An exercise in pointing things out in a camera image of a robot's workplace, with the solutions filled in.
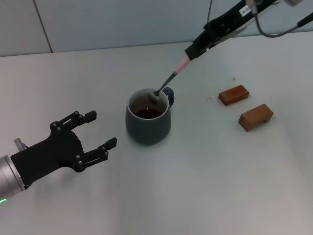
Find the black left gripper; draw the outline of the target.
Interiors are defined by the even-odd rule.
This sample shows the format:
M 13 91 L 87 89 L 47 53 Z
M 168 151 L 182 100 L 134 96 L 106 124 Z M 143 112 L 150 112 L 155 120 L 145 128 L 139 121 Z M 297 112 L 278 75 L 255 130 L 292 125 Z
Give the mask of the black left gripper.
M 84 153 L 82 144 L 72 129 L 97 118 L 97 112 L 85 115 L 73 112 L 60 121 L 51 123 L 51 133 L 47 139 L 11 156 L 25 187 L 30 187 L 38 179 L 62 168 L 69 167 L 82 172 L 108 159 L 108 151 L 115 148 L 117 138 L 106 141 L 94 150 Z

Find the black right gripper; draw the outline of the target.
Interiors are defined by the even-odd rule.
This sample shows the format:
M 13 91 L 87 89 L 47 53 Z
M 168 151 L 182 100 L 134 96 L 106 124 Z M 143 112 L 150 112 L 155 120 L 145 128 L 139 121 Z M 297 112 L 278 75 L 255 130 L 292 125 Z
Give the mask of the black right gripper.
M 261 29 L 259 18 L 279 3 L 279 0 L 240 1 L 203 27 L 203 32 L 185 50 L 187 57 L 189 60 L 200 57 L 208 49 L 241 33 L 252 22 L 256 23 L 257 29 Z

